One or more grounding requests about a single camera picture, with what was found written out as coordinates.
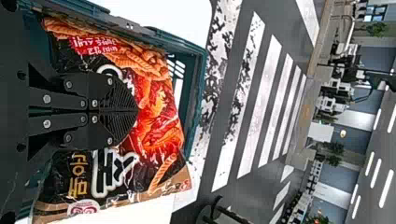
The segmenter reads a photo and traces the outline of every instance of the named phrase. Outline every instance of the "tree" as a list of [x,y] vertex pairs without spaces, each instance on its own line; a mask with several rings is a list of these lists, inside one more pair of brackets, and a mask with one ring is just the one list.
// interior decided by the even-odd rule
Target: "tree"
[[314,216],[314,217],[309,217],[306,221],[306,224],[332,224],[332,222],[330,222],[328,217]]
[[337,156],[330,156],[329,158],[326,159],[326,161],[329,163],[330,166],[337,167],[341,163],[341,158]]
[[356,31],[366,31],[370,36],[384,37],[385,33],[389,30],[389,27],[384,22],[375,22],[370,25],[363,25]]
[[334,155],[342,156],[344,155],[344,145],[341,143],[327,143],[324,142],[323,146],[329,149]]

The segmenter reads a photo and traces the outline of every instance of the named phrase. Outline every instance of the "road marking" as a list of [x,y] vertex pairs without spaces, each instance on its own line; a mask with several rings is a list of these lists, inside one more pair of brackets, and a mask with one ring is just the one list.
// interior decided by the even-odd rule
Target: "road marking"
[[301,16],[303,17],[312,45],[315,46],[319,34],[319,21],[315,10],[314,0],[296,0],[296,3]]
[[283,189],[276,195],[276,199],[275,199],[275,203],[274,203],[274,208],[273,210],[275,210],[277,208],[277,206],[285,199],[286,195],[288,195],[289,192],[289,188],[290,188],[290,181],[287,185],[285,185],[285,187],[283,187]]
[[205,80],[210,80],[211,90],[214,92],[205,95],[202,101],[202,122],[197,127],[189,160],[186,162],[190,171],[192,190],[177,194],[174,202],[174,211],[189,205],[197,200],[198,190],[201,184],[201,176],[204,171],[205,157],[209,147],[213,116],[216,114],[215,105],[219,103],[221,83],[227,71],[229,51],[233,47],[233,37],[236,24],[239,19],[243,0],[219,0],[210,25],[209,39],[207,44],[207,66]]
[[282,183],[286,178],[288,178],[291,173],[293,173],[294,167],[285,165],[285,168],[283,168],[283,173],[282,173],[282,178],[280,179],[280,183]]
[[256,153],[257,143],[259,142],[262,121],[264,120],[265,111],[268,106],[270,92],[274,83],[277,64],[280,57],[282,46],[279,41],[272,35],[270,47],[267,52],[265,66],[262,71],[262,81],[260,83],[256,104],[253,110],[253,117],[250,122],[247,133],[247,141],[239,166],[238,178],[250,173],[253,164],[253,158]]
[[297,92],[297,85],[298,85],[298,81],[300,80],[300,76],[301,76],[301,69],[298,66],[296,66],[296,69],[294,71],[294,78],[293,78],[293,81],[291,82],[289,98],[288,98],[288,101],[286,102],[285,114],[283,115],[282,124],[280,125],[279,134],[277,135],[273,161],[279,157],[280,149],[282,148],[283,140],[285,139],[285,132],[286,132],[286,128],[288,127],[288,124],[289,124],[291,108],[293,107],[294,96]]
[[297,115],[298,115],[298,112],[300,111],[300,104],[301,104],[303,92],[305,89],[305,82],[306,82],[306,76],[303,75],[303,80],[301,81],[300,90],[298,92],[297,99],[296,99],[296,105],[294,106],[293,115],[291,116],[291,122],[290,122],[289,130],[288,130],[288,135],[286,137],[286,142],[285,142],[285,146],[283,148],[282,155],[286,155],[286,153],[288,153],[288,150],[289,150],[291,134],[293,133],[294,125],[297,120]]
[[273,219],[271,219],[269,224],[276,224],[280,217],[282,216],[283,213],[283,208],[285,207],[285,204],[282,204],[282,206],[279,208],[279,210],[277,210],[277,212],[274,214]]
[[257,57],[262,44],[264,28],[264,22],[254,12],[250,24],[250,31],[247,36],[247,45],[245,46],[244,58],[239,72],[238,84],[233,96],[233,108],[229,117],[227,132],[224,134],[224,145],[221,148],[212,191],[220,189],[228,183],[231,167],[233,165],[233,155],[245,115]]
[[268,157],[271,152],[271,146],[274,142],[277,122],[279,120],[280,111],[282,110],[283,100],[285,98],[286,89],[288,87],[291,68],[293,67],[293,59],[286,55],[285,64],[283,65],[282,74],[277,88],[276,99],[271,113],[270,123],[265,134],[264,145],[262,146],[262,154],[260,156],[259,167],[264,166],[268,162]]

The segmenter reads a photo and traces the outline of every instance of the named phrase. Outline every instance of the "road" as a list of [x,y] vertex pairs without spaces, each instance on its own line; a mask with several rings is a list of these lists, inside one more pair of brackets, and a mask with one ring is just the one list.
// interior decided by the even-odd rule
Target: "road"
[[276,223],[303,178],[285,159],[324,3],[212,1],[193,190],[176,196],[171,223],[195,223],[218,195],[253,223]]

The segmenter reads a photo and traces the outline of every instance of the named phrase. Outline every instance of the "snack bag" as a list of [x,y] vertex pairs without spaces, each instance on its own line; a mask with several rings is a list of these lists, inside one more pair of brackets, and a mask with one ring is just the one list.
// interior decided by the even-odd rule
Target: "snack bag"
[[101,34],[87,24],[43,20],[59,73],[116,76],[131,90],[139,112],[117,147],[53,155],[33,211],[33,223],[139,203],[191,188],[184,135],[164,51]]

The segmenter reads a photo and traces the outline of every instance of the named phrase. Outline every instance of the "plastic basket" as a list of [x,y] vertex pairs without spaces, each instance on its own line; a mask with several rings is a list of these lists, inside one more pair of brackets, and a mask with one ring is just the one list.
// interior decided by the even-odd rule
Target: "plastic basket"
[[[19,10],[23,12],[26,29],[29,30],[30,45],[32,48],[39,50],[42,53],[42,58],[48,62],[51,57],[48,35],[37,21],[37,16],[39,15],[32,10],[33,8],[35,11],[51,9],[46,4],[67,8],[77,14],[95,19],[95,25],[99,27],[107,23],[108,17],[111,17],[109,15],[110,10],[85,0],[21,0],[19,2]],[[142,34],[136,37],[120,33],[120,36],[131,37],[165,49],[168,52],[168,67],[173,77],[174,90],[180,90],[175,95],[178,97],[179,94],[179,99],[177,99],[178,114],[184,128],[186,138],[184,154],[187,159],[191,154],[195,130],[201,116],[201,102],[205,84],[206,50],[190,41],[153,27],[143,27],[142,29],[154,35]],[[46,171],[43,168],[43,170],[37,171],[37,174],[32,176],[29,184],[26,185],[27,194],[37,192],[38,182],[45,174]],[[29,216],[32,203],[32,201],[22,203],[17,219]]]

